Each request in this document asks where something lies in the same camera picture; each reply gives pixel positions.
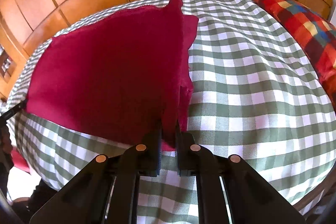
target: green checkered bedsheet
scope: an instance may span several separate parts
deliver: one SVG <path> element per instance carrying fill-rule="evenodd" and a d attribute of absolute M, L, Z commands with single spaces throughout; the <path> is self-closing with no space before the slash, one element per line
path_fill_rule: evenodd
<path fill-rule="evenodd" d="M 138 0 L 103 10 L 56 36 L 120 9 L 161 7 L 168 1 Z M 182 12 L 199 18 L 189 49 L 194 93 L 188 131 L 217 155 L 241 155 L 296 203 L 325 178 L 336 157 L 335 112 L 310 62 L 290 34 L 251 0 L 183 2 Z M 33 53 L 6 109 L 25 98 L 34 67 L 50 43 Z M 129 147 L 25 112 L 8 126 L 19 151 L 54 189 L 97 154 L 115 156 Z M 196 182 L 178 177 L 174 152 L 163 152 L 160 176 L 141 177 L 138 223 L 170 222 L 198 223 Z"/>

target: colorful plaid pillowcase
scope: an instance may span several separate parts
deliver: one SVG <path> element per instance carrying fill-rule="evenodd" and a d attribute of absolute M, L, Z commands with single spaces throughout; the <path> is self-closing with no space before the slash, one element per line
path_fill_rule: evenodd
<path fill-rule="evenodd" d="M 332 24 L 294 0 L 254 2 L 273 16 L 298 42 L 322 85 L 336 75 L 336 29 Z"/>
<path fill-rule="evenodd" d="M 322 87 L 328 94 L 336 111 L 336 75 L 333 75 L 328 80 L 324 81 Z"/>

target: round pin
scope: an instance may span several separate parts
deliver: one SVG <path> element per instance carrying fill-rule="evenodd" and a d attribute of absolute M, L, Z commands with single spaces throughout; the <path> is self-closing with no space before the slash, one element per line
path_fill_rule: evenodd
<path fill-rule="evenodd" d="M 99 155 L 96 158 L 96 162 L 99 162 L 99 163 L 104 162 L 105 160 L 106 160 L 106 156 L 104 155 Z"/>
<path fill-rule="evenodd" d="M 135 147 L 135 149 L 136 149 L 137 151 L 145 151 L 146 148 L 147 148 L 147 147 L 146 147 L 144 144 L 138 144 L 138 145 Z"/>
<path fill-rule="evenodd" d="M 239 157 L 238 155 L 232 155 L 232 156 L 230 157 L 230 160 L 231 160 L 232 162 L 239 163 L 239 162 L 240 162 L 240 157 Z"/>
<path fill-rule="evenodd" d="M 192 151 L 200 151 L 201 147 L 200 147 L 198 144 L 192 144 L 192 145 L 190 146 L 190 149 L 191 149 Z"/>

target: red towel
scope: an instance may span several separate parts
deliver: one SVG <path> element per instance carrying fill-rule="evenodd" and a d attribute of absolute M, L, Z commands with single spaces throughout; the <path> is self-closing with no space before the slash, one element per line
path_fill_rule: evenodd
<path fill-rule="evenodd" d="M 188 49 L 198 18 L 182 0 L 121 10 L 54 37 L 33 72 L 26 110 L 79 132 L 137 144 L 158 120 L 163 150 L 186 130 L 193 85 Z"/>
<path fill-rule="evenodd" d="M 16 147 L 13 148 L 11 152 L 12 161 L 14 163 L 14 166 L 16 168 L 21 169 L 22 171 L 25 171 L 27 173 L 30 172 L 29 165 L 27 161 L 24 159 L 24 157 L 19 153 Z"/>

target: bed sheet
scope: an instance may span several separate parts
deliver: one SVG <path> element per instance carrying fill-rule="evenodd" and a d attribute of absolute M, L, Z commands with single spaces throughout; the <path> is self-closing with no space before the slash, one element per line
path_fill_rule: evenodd
<path fill-rule="evenodd" d="M 120 9 L 168 2 L 138 0 L 113 7 L 56 35 Z M 335 112 L 313 67 L 292 36 L 252 0 L 183 2 L 184 14 L 199 17 L 189 49 L 194 93 L 188 131 L 216 155 L 242 156 L 295 204 L 325 178 L 336 157 Z M 3 111 L 25 98 L 34 67 L 51 41 L 30 57 Z M 129 147 L 26 112 L 8 126 L 18 150 L 57 190 L 97 154 L 115 156 Z M 139 192 L 138 223 L 198 223 L 195 179 L 178 177 L 174 152 L 163 152 L 157 178 L 141 177 Z"/>

